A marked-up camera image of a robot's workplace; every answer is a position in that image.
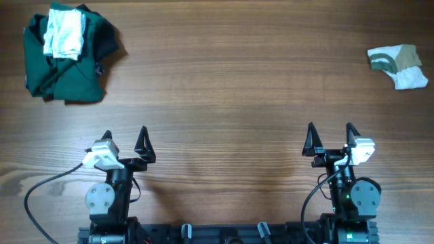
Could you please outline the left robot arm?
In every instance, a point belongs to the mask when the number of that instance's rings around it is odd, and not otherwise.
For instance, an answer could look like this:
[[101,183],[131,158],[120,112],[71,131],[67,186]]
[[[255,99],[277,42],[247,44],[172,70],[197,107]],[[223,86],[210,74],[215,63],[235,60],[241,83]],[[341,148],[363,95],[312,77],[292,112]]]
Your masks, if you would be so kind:
[[135,158],[120,159],[119,149],[111,131],[96,140],[87,149],[83,160],[86,168],[95,168],[106,173],[103,183],[93,185],[86,193],[85,204],[90,211],[90,227],[79,229],[78,243],[87,244],[135,244],[151,243],[149,234],[136,217],[129,217],[133,186],[138,183],[134,173],[146,171],[149,163],[156,161],[155,151],[143,126],[138,135]]

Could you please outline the white tan green shirt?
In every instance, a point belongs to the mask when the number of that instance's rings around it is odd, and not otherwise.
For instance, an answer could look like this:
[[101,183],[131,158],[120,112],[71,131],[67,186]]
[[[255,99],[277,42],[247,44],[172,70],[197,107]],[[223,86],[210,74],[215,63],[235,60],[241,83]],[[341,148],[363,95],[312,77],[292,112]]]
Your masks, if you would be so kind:
[[429,82],[420,69],[422,62],[415,45],[377,47],[369,49],[367,55],[371,69],[388,75],[396,90],[423,88]]

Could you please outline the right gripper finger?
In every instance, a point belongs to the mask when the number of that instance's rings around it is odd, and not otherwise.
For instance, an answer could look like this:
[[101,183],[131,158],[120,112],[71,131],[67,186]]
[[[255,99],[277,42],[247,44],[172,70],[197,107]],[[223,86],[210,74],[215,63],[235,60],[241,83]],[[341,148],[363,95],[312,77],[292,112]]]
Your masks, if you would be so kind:
[[324,147],[313,122],[308,124],[307,137],[302,149],[302,156],[314,157],[324,153]]
[[355,146],[356,139],[360,137],[360,133],[356,130],[351,122],[346,124],[346,141],[348,146]]

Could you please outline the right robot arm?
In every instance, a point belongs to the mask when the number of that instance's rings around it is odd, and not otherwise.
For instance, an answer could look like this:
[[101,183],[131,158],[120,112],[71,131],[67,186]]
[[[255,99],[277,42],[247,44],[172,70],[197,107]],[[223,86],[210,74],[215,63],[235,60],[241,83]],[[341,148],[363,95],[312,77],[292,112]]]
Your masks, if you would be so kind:
[[[382,189],[371,178],[357,178],[354,167],[368,161],[375,151],[373,139],[362,136],[352,123],[346,124],[346,142],[341,149],[326,149],[312,122],[308,124],[302,155],[312,157],[313,168],[323,167],[326,179],[317,183],[302,205],[300,223],[307,243],[377,243],[377,216]],[[332,213],[323,213],[317,229],[309,233],[305,211],[313,195],[329,186]]]

